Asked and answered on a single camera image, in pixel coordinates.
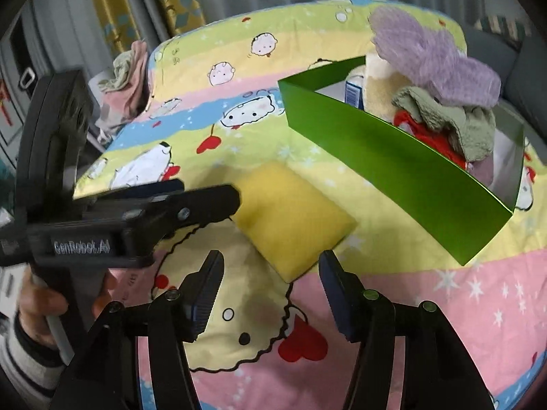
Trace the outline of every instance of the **red cloth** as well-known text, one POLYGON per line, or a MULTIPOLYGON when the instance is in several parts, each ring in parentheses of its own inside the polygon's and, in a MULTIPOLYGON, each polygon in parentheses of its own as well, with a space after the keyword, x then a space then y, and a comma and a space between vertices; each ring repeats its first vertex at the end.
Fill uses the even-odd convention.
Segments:
POLYGON ((402 123, 408 124, 414 134, 414 137, 416 137, 419 141, 425 143, 430 148, 433 148, 447 159, 452 160, 452 162, 463 170, 466 169, 466 160, 452 149, 446 135, 431 132, 427 129, 425 124, 417 123, 408 111, 405 111, 404 109, 397 111, 395 114, 395 119, 393 119, 393 124, 397 127, 399 127, 402 123))

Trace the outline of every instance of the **purple towel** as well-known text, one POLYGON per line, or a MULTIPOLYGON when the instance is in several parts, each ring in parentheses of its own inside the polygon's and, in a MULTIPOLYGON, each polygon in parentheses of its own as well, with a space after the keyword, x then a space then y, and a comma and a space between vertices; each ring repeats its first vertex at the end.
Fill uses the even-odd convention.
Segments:
POLYGON ((490 67, 463 56, 446 29, 425 28, 406 11, 380 6, 370 16, 378 55, 444 106, 491 108, 502 82, 490 67))

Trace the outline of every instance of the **white cartoon animal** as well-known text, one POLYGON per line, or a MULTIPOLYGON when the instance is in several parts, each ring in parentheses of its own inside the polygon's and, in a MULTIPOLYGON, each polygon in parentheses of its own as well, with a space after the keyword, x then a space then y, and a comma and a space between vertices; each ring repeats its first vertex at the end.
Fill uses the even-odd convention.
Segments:
POLYGON ((188 366, 210 372, 233 370, 269 350, 288 317, 287 285, 253 244, 227 219, 210 223, 187 239, 191 228, 177 231, 158 271, 152 298, 179 287, 200 269, 211 248, 224 256, 224 276, 211 316, 196 342, 184 344, 188 366))
POLYGON ((150 118, 155 119, 156 117, 161 117, 172 113, 181 101, 182 100, 180 98, 175 97, 164 102, 158 109, 150 114, 150 118))
POLYGON ((106 164, 108 163, 108 159, 105 159, 103 157, 102 159, 97 160, 91 167, 89 168, 89 175, 88 178, 93 180, 96 179, 101 175, 103 170, 105 169, 106 164))
POLYGON ((217 84, 228 83, 233 78, 235 71, 230 63, 223 61, 215 64, 207 76, 211 85, 216 86, 217 84))
POLYGON ((110 189, 160 181, 171 161, 171 146, 161 142, 117 169, 110 189))
POLYGON ((528 211, 532 208, 533 203, 532 178, 530 177, 530 169, 525 165, 522 167, 519 195, 516 198, 516 208, 522 211, 528 211))
POLYGON ((269 32, 259 34, 251 42, 251 52, 257 56, 267 56, 275 49, 277 43, 276 38, 269 32))
POLYGON ((320 68, 321 66, 326 66, 328 64, 332 64, 332 61, 318 58, 316 62, 313 62, 311 65, 308 66, 308 69, 320 68))
POLYGON ((226 111, 221 123, 226 128, 237 129, 246 123, 258 122, 273 112, 282 114, 284 110, 277 107, 273 95, 265 95, 241 103, 226 111))

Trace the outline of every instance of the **bed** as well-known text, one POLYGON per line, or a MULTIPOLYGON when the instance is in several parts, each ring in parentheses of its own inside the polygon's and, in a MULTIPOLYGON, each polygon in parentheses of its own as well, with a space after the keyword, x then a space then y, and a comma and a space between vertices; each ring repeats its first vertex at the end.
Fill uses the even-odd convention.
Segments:
MULTIPOLYGON (((436 302, 479 368, 494 406, 513 408, 546 356, 547 170, 534 149, 528 145, 524 156, 525 204, 461 267, 371 183, 286 122, 277 81, 370 51, 368 16, 385 4, 400 6, 425 26, 448 29, 466 50, 454 20, 386 0, 283 6, 174 37, 150 57, 146 110, 80 179, 76 195, 173 177, 192 189, 233 182, 265 161, 283 161, 358 220, 335 249, 345 270, 393 302, 436 302)), ((178 286, 208 242, 233 252, 207 330, 187 345, 203 408, 341 408, 358 347, 336 330, 317 270, 285 284, 263 260, 240 257, 249 243, 233 225, 193 231, 162 241, 150 268, 117 273, 115 298, 132 305, 178 286)), ((403 347, 398 341, 390 409, 400 403, 403 347)), ((146 350, 142 339, 141 352, 146 350)), ((145 356, 139 370, 144 408, 152 410, 145 356)))

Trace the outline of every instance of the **green box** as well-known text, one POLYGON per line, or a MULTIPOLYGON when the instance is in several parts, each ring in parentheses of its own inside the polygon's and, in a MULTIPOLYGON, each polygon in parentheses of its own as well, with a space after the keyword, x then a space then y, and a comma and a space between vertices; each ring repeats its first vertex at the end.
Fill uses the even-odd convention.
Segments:
POLYGON ((465 265, 515 210, 523 166, 523 124, 502 106, 494 108, 494 194, 406 132, 316 92, 343 82, 364 60, 338 61, 280 80, 289 126, 370 181, 465 265), (504 141, 509 144, 504 144, 507 151, 497 157, 498 143, 504 141))

